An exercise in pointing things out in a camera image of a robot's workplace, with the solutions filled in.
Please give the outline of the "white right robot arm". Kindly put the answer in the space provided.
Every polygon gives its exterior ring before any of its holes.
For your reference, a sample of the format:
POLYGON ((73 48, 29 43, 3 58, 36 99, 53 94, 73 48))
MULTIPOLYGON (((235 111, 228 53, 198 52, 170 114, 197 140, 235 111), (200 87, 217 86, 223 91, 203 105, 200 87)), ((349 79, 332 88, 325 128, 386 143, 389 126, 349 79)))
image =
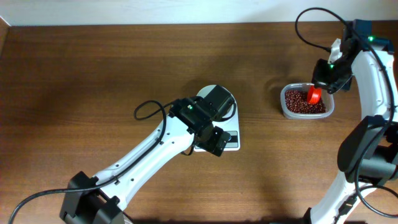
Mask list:
POLYGON ((345 23, 328 60, 315 65, 312 83, 329 94, 349 90, 356 80, 361 122, 341 143, 338 175, 326 195, 304 216, 306 223, 344 223, 365 197, 397 179, 397 87, 394 48, 371 34, 371 21, 345 23))

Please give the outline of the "red measuring scoop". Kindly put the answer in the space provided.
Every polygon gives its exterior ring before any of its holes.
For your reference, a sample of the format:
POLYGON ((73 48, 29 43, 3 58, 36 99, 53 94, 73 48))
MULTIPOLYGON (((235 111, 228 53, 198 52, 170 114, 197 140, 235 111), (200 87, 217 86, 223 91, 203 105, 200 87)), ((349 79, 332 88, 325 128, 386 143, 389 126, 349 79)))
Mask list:
POLYGON ((307 93, 307 103, 310 105, 317 104, 322 96, 322 89, 311 86, 307 93))

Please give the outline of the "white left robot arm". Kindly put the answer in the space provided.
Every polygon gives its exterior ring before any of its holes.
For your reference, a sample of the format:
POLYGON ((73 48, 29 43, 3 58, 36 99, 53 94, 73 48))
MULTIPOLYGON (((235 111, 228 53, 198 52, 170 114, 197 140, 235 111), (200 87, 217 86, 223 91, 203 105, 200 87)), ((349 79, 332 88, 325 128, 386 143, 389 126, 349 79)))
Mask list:
POLYGON ((61 220, 67 224, 131 223, 124 213, 129 202, 174 156, 194 147, 222 155, 231 137, 227 126, 236 110, 233 95, 219 85, 175 100, 157 129, 122 159, 93 177, 79 172, 69 181, 61 220))

